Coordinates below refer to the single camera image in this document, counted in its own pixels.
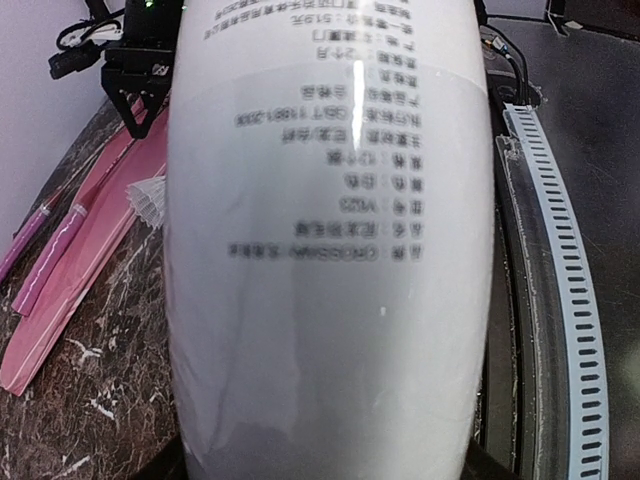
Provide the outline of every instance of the white wall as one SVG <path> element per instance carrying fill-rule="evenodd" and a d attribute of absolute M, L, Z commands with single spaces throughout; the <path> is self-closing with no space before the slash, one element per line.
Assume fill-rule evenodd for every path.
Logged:
<path fill-rule="evenodd" d="M 82 0 L 0 0 L 0 256 L 29 206 L 105 98 L 98 66 L 54 81 L 49 57 Z"/>
<path fill-rule="evenodd" d="M 484 0 L 488 13 L 544 18 L 547 0 Z"/>

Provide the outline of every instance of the pink racket handle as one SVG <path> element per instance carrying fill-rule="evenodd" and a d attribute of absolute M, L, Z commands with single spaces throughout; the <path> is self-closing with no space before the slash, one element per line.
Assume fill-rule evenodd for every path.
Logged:
<path fill-rule="evenodd" d="M 33 238 L 49 215 L 49 210 L 41 205 L 40 208 L 33 212 L 29 220 L 27 220 L 27 223 L 20 229 L 13 239 L 11 248 L 9 248 L 9 251 L 2 259 L 2 263 L 0 263 L 0 282 L 5 279 L 11 267 L 16 263 L 16 260 L 18 260 L 18 257 L 20 257 L 20 254 L 29 243 L 29 240 Z"/>
<path fill-rule="evenodd" d="M 87 211 L 82 206 L 74 205 L 62 219 L 11 305 L 20 315 L 29 316 L 51 272 L 78 233 L 86 216 Z"/>

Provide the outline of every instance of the shuttlecock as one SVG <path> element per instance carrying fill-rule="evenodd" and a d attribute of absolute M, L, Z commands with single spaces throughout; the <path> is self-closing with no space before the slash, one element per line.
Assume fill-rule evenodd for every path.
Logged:
<path fill-rule="evenodd" d="M 129 202 L 147 225 L 159 228 L 164 223 L 166 176 L 148 178 L 129 185 Z"/>

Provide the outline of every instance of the white cylindrical tube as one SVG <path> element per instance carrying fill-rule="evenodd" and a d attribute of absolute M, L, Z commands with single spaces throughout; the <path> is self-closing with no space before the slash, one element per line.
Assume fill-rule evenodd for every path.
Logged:
<path fill-rule="evenodd" d="M 471 0 L 191 0 L 171 103 L 194 479 L 456 479 L 491 279 Z"/>

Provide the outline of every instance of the brown marble surface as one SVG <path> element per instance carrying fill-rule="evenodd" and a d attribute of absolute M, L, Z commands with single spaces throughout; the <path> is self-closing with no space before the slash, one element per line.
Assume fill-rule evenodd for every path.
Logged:
<path fill-rule="evenodd" d="M 118 115 L 105 104 L 41 197 L 68 178 L 118 124 Z M 10 303 L 75 188 L 0 285 L 0 354 L 19 321 Z M 0 479 L 128 478 L 176 433 L 162 234 L 136 222 L 25 394 L 17 398 L 0 390 Z"/>

